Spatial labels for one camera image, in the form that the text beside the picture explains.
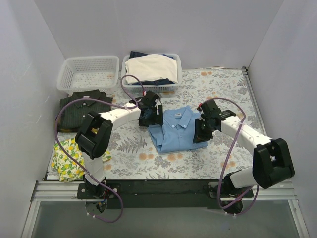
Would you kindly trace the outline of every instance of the floral tablecloth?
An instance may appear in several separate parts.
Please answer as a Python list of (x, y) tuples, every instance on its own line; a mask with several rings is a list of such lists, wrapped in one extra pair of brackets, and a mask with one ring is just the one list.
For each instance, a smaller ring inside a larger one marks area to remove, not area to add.
[[(160, 93), (163, 109), (177, 109), (189, 105), (195, 112), (206, 99), (224, 97), (238, 103), (245, 111), (245, 123), (257, 131), (259, 120), (252, 106), (248, 88), (241, 70), (184, 70), (182, 86), (172, 93)], [(124, 105), (129, 98), (118, 87), (113, 102)], [(239, 117), (242, 113), (232, 104), (217, 101), (222, 110), (230, 109)], [(74, 133), (59, 133), (60, 140), (70, 139)], [(208, 147), (177, 153), (157, 153), (147, 129), (137, 121), (112, 132), (108, 150), (112, 159), (104, 163), (107, 179), (208, 179), (219, 178), (232, 138), (214, 133)], [(252, 165), (250, 153), (236, 144), (230, 156), (226, 173)], [(48, 167), (47, 180), (58, 180), (55, 169)]]

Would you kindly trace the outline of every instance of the blue shirt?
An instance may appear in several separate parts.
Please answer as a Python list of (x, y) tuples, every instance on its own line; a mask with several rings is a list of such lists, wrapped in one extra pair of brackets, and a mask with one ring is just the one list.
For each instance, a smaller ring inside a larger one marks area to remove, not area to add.
[(164, 124), (149, 125), (152, 142), (159, 153), (172, 151), (192, 150), (206, 147), (207, 142), (193, 143), (195, 135), (195, 119), (199, 113), (193, 113), (189, 106), (165, 110)]

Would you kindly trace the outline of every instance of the yellow patterned cloth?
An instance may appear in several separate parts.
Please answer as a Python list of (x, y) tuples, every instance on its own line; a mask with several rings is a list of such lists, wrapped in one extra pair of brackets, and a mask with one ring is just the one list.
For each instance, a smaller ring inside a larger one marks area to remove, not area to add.
[[(64, 149), (81, 165), (84, 166), (84, 157), (79, 150), (78, 145), (75, 143), (75, 138), (64, 140), (60, 142)], [(56, 143), (54, 145), (55, 155), (52, 159), (51, 166), (57, 169), (60, 182), (71, 182), (81, 179), (85, 174), (84, 170), (72, 161)], [(103, 155), (103, 161), (112, 159), (110, 152), (107, 150)]]

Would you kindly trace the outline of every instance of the shirt collar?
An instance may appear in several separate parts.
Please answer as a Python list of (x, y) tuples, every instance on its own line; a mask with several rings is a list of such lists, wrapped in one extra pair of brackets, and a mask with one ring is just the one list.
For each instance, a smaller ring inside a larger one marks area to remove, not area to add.
[[(175, 114), (177, 113), (182, 114), (179, 121), (175, 118)], [(165, 110), (163, 118), (172, 128), (176, 127), (177, 125), (181, 126), (182, 128), (187, 128), (193, 114), (194, 113), (191, 108), (186, 106), (177, 110)]]
[[(88, 96), (88, 98), (94, 98), (94, 99), (99, 99), (101, 96), (101, 92), (99, 90), (93, 90), (93, 91), (88, 91), (88, 92), (77, 92), (77, 93), (73, 93), (73, 95), (70, 97), (70, 101), (74, 101), (76, 99), (80, 99), (80, 98), (84, 98)], [(94, 101), (91, 100), (85, 100), (85, 101), (79, 101), (74, 103), (76, 105), (76, 107), (81, 107), (83, 105), (83, 103), (86, 103), (88, 106), (90, 106), (91, 104), (95, 103)]]

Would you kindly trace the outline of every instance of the glass panel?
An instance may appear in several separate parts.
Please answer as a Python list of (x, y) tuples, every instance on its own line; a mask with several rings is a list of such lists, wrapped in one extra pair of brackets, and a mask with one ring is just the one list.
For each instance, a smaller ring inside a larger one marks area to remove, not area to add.
[[(115, 218), (118, 210), (102, 216)], [(41, 202), (33, 238), (299, 237), (287, 201), (257, 201), (233, 218), (206, 208), (127, 208), (114, 224), (86, 215), (85, 202)]]

